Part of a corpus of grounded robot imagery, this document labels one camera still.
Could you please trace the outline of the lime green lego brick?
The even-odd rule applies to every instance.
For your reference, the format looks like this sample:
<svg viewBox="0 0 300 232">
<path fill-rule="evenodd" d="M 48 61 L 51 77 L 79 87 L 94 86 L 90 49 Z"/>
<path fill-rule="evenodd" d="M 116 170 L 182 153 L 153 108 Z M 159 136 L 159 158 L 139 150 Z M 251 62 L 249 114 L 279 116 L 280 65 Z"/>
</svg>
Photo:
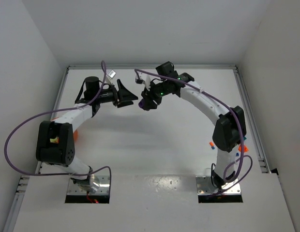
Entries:
<svg viewBox="0 0 300 232">
<path fill-rule="evenodd" d="M 50 138 L 50 143 L 58 144 L 59 143 L 59 137 Z"/>
</svg>

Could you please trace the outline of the purple lego brick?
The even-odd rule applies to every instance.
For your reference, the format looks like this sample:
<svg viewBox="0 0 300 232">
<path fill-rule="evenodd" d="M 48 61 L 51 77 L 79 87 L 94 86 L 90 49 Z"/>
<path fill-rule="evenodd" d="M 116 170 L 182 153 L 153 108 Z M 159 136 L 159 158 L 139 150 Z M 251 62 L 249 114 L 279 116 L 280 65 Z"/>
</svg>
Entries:
<svg viewBox="0 0 300 232">
<path fill-rule="evenodd" d="M 138 103 L 138 106 L 141 108 L 141 109 L 145 109 L 145 101 L 144 99 L 142 99 L 139 103 Z"/>
</svg>

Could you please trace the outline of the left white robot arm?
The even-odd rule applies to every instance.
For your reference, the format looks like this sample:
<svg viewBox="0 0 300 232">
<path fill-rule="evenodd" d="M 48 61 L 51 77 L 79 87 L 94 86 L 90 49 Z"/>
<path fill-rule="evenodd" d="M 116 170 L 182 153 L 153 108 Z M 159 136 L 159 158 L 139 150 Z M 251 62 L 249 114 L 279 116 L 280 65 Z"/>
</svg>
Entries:
<svg viewBox="0 0 300 232">
<path fill-rule="evenodd" d="M 36 159 L 72 174 L 74 184 L 91 187 L 94 182 L 93 169 L 77 158 L 74 135 L 84 122 L 96 115 L 102 103 L 111 102 L 121 108 L 132 105 L 138 99 L 120 80 L 117 80 L 117 84 L 104 84 L 96 76 L 85 78 L 73 109 L 40 124 Z"/>
</svg>

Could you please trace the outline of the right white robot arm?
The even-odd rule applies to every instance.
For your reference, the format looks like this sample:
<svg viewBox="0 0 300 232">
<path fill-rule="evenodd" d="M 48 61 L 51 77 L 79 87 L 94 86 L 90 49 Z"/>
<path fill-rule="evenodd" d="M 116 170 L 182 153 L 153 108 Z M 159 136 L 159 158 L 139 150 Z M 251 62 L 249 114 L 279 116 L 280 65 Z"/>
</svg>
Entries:
<svg viewBox="0 0 300 232">
<path fill-rule="evenodd" d="M 145 111 L 157 109 L 162 98 L 177 95 L 203 113 L 214 125 L 212 141 L 217 147 L 217 158 L 211 180 L 217 189 L 235 181 L 244 159 L 246 124 L 244 110 L 230 107 L 205 92 L 188 73 L 179 74 L 170 61 L 156 67 L 157 73 L 136 69 L 135 82 L 144 85 L 139 107 Z"/>
</svg>

